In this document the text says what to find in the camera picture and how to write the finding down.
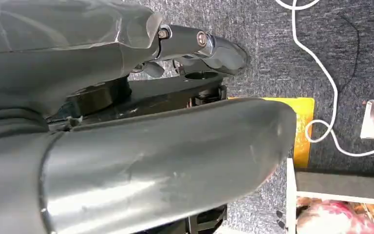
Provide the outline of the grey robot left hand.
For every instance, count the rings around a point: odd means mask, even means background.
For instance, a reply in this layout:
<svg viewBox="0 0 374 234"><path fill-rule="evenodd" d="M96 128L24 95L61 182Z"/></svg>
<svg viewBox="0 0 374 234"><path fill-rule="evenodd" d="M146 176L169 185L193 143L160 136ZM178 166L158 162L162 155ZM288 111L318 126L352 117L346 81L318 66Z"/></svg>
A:
<svg viewBox="0 0 374 234"><path fill-rule="evenodd" d="M225 99L238 45L120 0L0 0L0 234L197 233L291 149L282 102Z"/></svg>

